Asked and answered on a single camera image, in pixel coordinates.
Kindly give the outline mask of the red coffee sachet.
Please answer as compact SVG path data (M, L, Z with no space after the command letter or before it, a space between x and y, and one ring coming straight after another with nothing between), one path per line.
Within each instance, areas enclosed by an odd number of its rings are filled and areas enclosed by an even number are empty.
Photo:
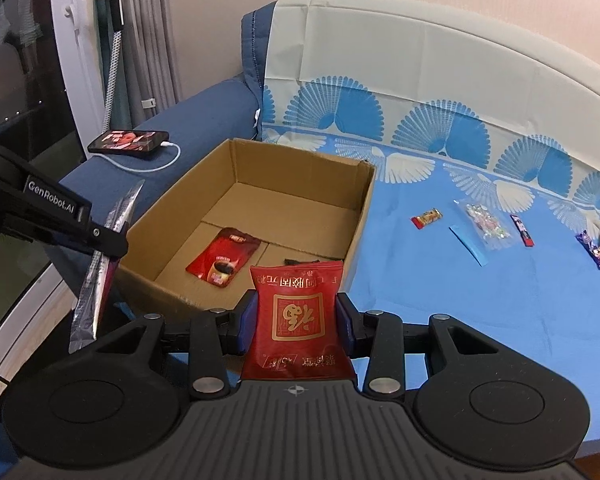
M186 266L201 281L224 288L242 270L261 241L234 228L223 228L210 244Z

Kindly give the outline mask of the red snack packet gold print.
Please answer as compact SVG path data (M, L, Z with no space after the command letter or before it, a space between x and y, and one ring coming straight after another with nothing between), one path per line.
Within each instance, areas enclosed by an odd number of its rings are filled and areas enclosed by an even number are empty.
M242 379L354 379L336 327L343 263L254 266L250 272L258 312Z

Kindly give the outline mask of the silver stick sachet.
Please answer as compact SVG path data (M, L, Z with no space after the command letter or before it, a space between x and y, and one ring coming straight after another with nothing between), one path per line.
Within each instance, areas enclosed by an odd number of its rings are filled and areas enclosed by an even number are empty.
M106 228L114 234L120 234L124 242L144 183L144 180L140 180L134 184L129 192L117 201L107 216ZM94 253L73 311L68 347L70 354L92 344L97 339L102 307L121 259L122 256L108 257L102 252Z

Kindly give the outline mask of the red gold candy bar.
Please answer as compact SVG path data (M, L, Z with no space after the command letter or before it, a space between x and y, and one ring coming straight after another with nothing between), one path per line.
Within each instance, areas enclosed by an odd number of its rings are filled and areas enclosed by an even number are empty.
M429 226L431 223L434 223L443 218L443 214L437 210L437 208L432 208L430 210L425 211L423 214L418 214L411 218L411 222L416 226L417 229L421 230L425 226Z

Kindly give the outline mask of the light blue stick sachet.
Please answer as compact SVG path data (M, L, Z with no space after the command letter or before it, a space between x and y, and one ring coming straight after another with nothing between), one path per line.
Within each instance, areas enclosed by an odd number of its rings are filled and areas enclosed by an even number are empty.
M465 249L471 254L471 257L475 259L475 262L479 266L485 266L488 263L486 253L482 250L481 246L474 241L474 238L469 234L467 230L461 226L450 226L450 231L458 239Z

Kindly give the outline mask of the clear bag of candies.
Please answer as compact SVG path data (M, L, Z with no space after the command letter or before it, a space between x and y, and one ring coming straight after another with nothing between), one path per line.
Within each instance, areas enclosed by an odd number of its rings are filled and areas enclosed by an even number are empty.
M512 246L514 241L512 233L506 228L501 217L488 206L468 198L456 200L454 204L470 223L486 249L501 250Z

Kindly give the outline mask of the dark red blue stick sachet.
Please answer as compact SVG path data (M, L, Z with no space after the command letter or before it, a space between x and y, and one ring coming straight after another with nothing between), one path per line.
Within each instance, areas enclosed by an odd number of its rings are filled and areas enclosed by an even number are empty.
M522 222L518 214L511 214L510 218L512 219L513 224L516 226L516 229L519 232L520 238L524 243L524 246L528 248L533 247L534 241L532 240L529 231L527 230L526 226L524 225L524 222Z

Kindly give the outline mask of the purple chocolate bar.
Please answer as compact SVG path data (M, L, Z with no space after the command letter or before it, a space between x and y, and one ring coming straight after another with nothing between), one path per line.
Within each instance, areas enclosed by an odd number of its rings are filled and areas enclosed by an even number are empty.
M588 234L588 231L584 230L581 233L578 233L576 235L576 240L595 262L597 269L600 270L600 248L596 245L591 235Z

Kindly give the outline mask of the brown cardboard box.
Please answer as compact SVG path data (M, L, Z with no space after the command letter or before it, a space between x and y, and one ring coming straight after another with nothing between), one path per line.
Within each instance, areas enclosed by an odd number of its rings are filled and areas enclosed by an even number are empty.
M128 232L114 288L138 314L170 322L233 309L253 285L248 268L225 287L186 270L224 228L261 244L250 266L340 260L351 287L375 168L365 160L247 140L223 142L174 183Z

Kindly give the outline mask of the black smartphone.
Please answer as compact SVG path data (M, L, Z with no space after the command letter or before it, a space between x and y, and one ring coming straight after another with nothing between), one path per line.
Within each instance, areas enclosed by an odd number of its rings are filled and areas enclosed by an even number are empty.
M146 157L168 142L169 133L162 130L107 130L88 144L91 154Z

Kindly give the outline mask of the grey curtain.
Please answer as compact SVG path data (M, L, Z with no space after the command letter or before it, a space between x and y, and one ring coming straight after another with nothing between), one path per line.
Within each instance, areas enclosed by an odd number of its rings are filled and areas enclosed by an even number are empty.
M93 0L102 85L118 60L114 94L105 99L112 128L136 127L175 105L182 88L174 49L169 0L120 0L124 29L114 39L110 0Z

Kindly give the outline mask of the blue sofa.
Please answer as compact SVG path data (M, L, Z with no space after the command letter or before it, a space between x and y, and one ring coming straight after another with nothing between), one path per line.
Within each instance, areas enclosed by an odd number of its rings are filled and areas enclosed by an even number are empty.
M263 92L266 52L275 4L270 3L242 18L242 73L214 84L179 102L140 125L142 130L163 130L181 148L173 160L172 148L148 159L117 156L121 165L149 169L168 165L158 172L130 174L105 159L91 157L67 174L61 184L92 203L96 222L106 219L116 201L135 182L144 180L134 211L134 219L148 210L158 198L204 156L227 139L254 139L264 116Z

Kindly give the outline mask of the white window frame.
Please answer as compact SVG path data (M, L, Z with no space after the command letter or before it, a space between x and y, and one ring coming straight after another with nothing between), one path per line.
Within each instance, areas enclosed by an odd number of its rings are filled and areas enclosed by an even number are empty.
M50 0L59 64L84 148L102 133L104 92L93 0Z

